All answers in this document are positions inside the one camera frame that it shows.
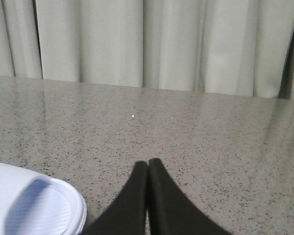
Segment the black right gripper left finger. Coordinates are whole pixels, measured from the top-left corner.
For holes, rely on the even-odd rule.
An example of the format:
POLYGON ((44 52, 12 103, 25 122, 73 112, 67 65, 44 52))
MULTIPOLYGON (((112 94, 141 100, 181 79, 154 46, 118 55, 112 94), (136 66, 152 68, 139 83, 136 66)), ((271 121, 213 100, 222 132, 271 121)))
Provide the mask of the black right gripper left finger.
POLYGON ((126 184, 83 235, 144 235, 147 210, 147 163, 135 163, 126 184))

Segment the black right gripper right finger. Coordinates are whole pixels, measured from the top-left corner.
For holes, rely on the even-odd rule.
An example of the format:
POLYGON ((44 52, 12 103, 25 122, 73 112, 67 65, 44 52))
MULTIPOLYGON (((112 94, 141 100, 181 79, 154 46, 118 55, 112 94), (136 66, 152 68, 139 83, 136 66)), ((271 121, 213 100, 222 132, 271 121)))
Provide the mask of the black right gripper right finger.
POLYGON ((148 215, 152 235, 230 234, 184 195, 159 158, 148 163, 148 215))

